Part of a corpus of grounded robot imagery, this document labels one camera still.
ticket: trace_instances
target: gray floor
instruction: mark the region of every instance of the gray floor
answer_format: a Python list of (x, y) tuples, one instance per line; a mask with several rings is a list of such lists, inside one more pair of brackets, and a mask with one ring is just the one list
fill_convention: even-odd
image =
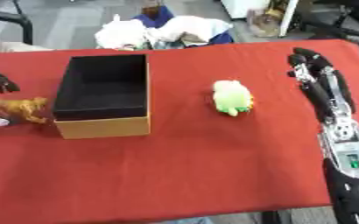
[[(34, 24), (34, 43), (52, 49), (95, 48), (94, 33), (102, 24), (108, 23), (115, 13), (123, 19), (137, 15), (143, 0), (21, 0), (20, 3)], [(205, 18), (219, 18), (230, 21), (220, 3), (213, 0), (165, 0), (165, 4), (176, 15), (195, 15)], [(1, 11), (14, 11), (9, 0), (0, 0)], [(333, 20), (333, 13), (320, 14), (325, 21)], [(303, 39), (311, 33), (291, 33), (286, 38), (255, 38), (243, 21), (233, 22), (231, 31), (236, 42), (284, 41)], [(347, 27), (359, 31), (359, 23), (349, 19)], [(21, 30), (14, 24), (0, 22), (0, 38), (4, 41), (20, 41)], [(295, 223), (335, 224), (330, 207), (295, 209), (292, 211)], [(254, 213), (218, 215), (214, 223), (257, 223)]]

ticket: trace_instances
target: brown toy animal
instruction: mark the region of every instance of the brown toy animal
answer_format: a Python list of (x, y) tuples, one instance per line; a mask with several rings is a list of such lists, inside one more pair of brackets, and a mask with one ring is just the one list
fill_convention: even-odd
[(46, 98), (35, 97), (32, 100), (0, 100), (0, 112), (8, 116), (20, 116), (32, 123), (45, 123), (46, 118), (35, 114), (47, 103)]

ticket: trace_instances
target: white cloth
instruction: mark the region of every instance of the white cloth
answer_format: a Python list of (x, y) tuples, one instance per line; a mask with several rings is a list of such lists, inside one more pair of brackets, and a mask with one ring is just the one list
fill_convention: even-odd
[(166, 42), (181, 39), (186, 46), (202, 46), (216, 35), (233, 27), (219, 19), (194, 16), (177, 16), (158, 29), (148, 29), (150, 36)]
[(95, 34), (98, 47), (111, 49), (138, 49), (146, 42), (144, 37), (146, 27), (138, 19), (121, 21), (119, 15), (113, 21), (104, 24)]
[(96, 33), (98, 47), (111, 49), (140, 49), (146, 42), (152, 46), (157, 43), (172, 43), (181, 40), (185, 46), (206, 45), (210, 39), (233, 27), (219, 19), (194, 16), (178, 16), (170, 19), (164, 26), (146, 28), (138, 19), (121, 21), (115, 15), (113, 21), (105, 24)]

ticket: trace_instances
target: green plush toy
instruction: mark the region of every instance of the green plush toy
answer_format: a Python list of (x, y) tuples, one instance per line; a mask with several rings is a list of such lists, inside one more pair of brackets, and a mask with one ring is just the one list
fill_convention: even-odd
[(253, 96), (237, 80), (219, 80), (214, 83), (216, 109), (231, 116), (249, 112), (253, 108)]

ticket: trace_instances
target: open box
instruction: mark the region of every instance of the open box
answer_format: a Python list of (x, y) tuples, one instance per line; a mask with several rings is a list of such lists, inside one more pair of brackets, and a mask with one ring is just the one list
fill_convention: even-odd
[(64, 138), (150, 133), (145, 55), (71, 58), (53, 106)]

